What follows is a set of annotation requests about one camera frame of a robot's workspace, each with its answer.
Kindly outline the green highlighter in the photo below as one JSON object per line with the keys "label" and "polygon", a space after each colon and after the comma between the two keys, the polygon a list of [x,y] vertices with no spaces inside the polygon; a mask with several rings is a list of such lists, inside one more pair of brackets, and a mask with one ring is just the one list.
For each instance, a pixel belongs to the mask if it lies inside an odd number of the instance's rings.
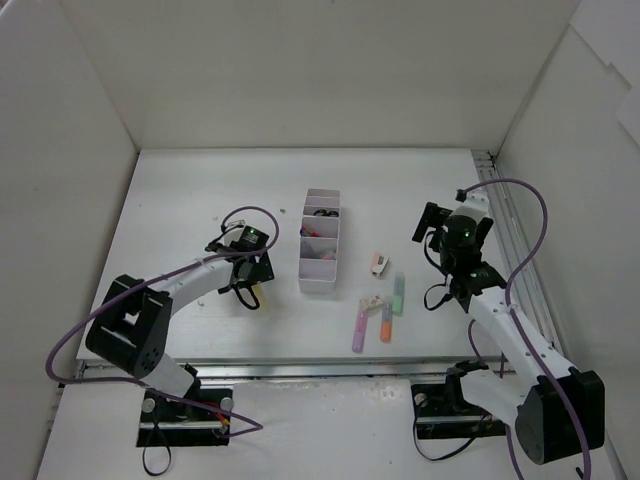
{"label": "green highlighter", "polygon": [[405,275],[397,272],[394,278],[394,289],[392,297],[392,312],[394,316],[401,316],[404,308]]}

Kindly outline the yellow highlighter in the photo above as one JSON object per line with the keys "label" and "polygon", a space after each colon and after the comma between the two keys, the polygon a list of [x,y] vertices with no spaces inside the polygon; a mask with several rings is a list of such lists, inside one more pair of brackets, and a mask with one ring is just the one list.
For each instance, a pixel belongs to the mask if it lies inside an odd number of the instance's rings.
{"label": "yellow highlighter", "polygon": [[259,304],[259,307],[266,307],[267,306],[267,301],[265,299],[265,295],[264,295],[264,291],[262,289],[262,287],[260,285],[254,285],[252,287],[253,292],[255,294],[255,297],[257,299],[257,303]]}

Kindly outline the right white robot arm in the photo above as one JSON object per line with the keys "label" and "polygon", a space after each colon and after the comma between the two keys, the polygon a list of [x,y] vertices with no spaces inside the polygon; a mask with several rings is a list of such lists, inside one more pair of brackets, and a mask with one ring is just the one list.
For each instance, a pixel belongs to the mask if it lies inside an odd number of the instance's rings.
{"label": "right white robot arm", "polygon": [[581,372],[506,298],[507,282],[482,257],[493,226],[486,199],[450,210],[425,205],[413,241],[438,254],[446,301],[456,301],[511,362],[521,382],[509,385],[483,361],[462,361],[446,372],[445,405],[479,407],[509,427],[527,457],[543,465],[590,452],[605,440],[605,387],[593,371]]}

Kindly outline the black handled scissors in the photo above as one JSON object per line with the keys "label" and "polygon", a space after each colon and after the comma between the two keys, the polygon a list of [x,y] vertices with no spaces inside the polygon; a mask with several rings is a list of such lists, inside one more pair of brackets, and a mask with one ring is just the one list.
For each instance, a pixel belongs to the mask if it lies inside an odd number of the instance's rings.
{"label": "black handled scissors", "polygon": [[317,209],[313,212],[314,217],[339,218],[340,212],[331,209]]}

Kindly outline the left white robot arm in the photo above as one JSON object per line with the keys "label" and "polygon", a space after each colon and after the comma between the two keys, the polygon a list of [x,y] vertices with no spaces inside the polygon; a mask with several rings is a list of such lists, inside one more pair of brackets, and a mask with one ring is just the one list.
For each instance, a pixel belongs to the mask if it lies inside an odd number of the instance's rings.
{"label": "left white robot arm", "polygon": [[[156,288],[143,286],[141,279],[129,275],[117,277],[104,298],[103,310],[92,321],[86,348],[135,380],[166,393],[164,408],[175,418],[191,418],[200,406],[201,383],[196,369],[179,365],[165,353],[169,323],[177,312],[213,291],[232,292],[246,309],[259,309],[254,287],[275,278],[269,255],[255,253],[268,240],[266,233],[246,226],[228,245],[216,241],[207,246],[220,259],[200,261]],[[129,290],[134,292],[112,306],[106,304]]]}

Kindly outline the orange highlighter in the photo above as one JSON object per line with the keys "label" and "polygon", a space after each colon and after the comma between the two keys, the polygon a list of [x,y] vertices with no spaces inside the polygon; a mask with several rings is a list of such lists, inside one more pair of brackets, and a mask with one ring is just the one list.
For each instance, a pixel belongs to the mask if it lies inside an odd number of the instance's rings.
{"label": "orange highlighter", "polygon": [[381,316],[380,341],[390,343],[392,341],[393,300],[391,297],[384,300]]}

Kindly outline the red pen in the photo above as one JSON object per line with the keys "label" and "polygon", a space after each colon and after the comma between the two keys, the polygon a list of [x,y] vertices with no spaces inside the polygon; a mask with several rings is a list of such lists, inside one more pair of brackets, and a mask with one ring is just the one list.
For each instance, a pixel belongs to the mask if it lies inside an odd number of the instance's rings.
{"label": "red pen", "polygon": [[310,230],[306,227],[302,227],[300,229],[300,235],[305,238],[321,238],[322,235],[317,233],[316,231]]}

